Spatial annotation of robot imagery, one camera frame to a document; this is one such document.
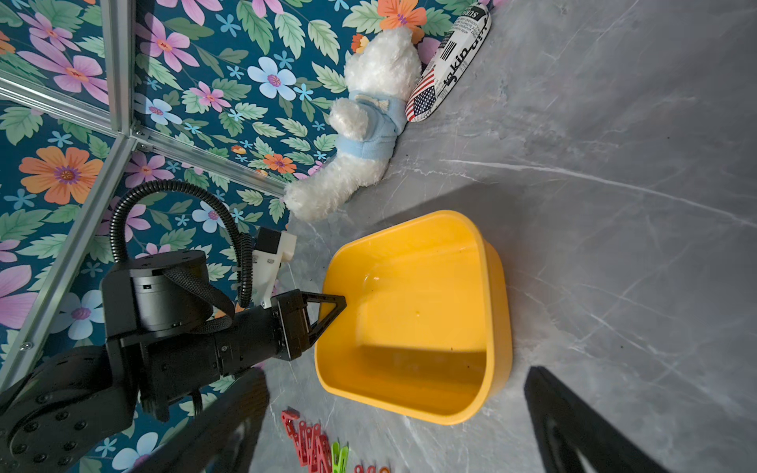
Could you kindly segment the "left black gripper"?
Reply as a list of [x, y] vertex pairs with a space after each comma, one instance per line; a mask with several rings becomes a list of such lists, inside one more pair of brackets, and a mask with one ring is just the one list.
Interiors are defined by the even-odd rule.
[[[237, 311], [210, 284], [200, 250], [132, 259], [116, 256], [102, 285], [110, 390], [141, 402], [160, 421], [185, 396], [269, 358], [299, 358], [347, 308], [344, 296], [290, 291], [270, 307]], [[328, 312], [310, 324], [308, 305]]]

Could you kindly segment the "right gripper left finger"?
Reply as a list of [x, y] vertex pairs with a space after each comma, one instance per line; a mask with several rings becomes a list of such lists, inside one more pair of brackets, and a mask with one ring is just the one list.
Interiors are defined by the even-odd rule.
[[268, 410], [263, 370], [253, 368], [135, 472], [248, 472]]

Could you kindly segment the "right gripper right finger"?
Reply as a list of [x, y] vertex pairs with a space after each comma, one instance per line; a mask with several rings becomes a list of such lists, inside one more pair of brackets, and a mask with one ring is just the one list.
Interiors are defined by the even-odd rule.
[[524, 396], [546, 472], [664, 472], [550, 370], [533, 366]]

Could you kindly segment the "yellow plastic storage box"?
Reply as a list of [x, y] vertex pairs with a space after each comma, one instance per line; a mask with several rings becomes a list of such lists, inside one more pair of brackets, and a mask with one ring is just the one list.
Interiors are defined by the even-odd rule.
[[315, 345], [327, 392], [453, 426], [507, 384], [505, 272], [467, 216], [437, 211], [345, 244], [323, 289], [347, 303]]

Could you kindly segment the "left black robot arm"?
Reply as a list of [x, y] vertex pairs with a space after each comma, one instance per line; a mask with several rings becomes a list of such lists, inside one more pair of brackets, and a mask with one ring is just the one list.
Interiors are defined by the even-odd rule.
[[[163, 191], [194, 196], [221, 218], [238, 262], [236, 299], [210, 284], [202, 251], [129, 256], [129, 213]], [[248, 471], [270, 402], [260, 363], [299, 358], [347, 306], [341, 296], [300, 290], [253, 305], [254, 248], [277, 240], [270, 230], [241, 232], [221, 200], [187, 182], [151, 181], [126, 193], [110, 219], [106, 342], [50, 358], [3, 392], [2, 470], [65, 472], [126, 429], [136, 409], [167, 421], [171, 406], [190, 397], [194, 420], [138, 470]]]

